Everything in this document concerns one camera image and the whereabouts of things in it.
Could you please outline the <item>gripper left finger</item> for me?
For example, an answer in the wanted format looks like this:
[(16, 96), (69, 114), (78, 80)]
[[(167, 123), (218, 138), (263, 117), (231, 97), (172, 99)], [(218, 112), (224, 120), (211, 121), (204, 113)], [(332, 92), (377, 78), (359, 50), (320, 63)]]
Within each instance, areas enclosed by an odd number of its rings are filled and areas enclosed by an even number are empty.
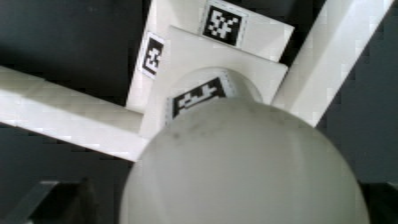
[(96, 224), (91, 182), (41, 181), (0, 224)]

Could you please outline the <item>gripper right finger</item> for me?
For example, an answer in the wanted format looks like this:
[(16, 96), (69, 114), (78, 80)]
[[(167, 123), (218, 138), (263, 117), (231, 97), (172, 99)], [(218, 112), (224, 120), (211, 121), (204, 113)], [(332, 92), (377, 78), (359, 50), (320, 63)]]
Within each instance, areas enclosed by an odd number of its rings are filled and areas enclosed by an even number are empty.
[(398, 187), (391, 183), (361, 184), (371, 224), (398, 224)]

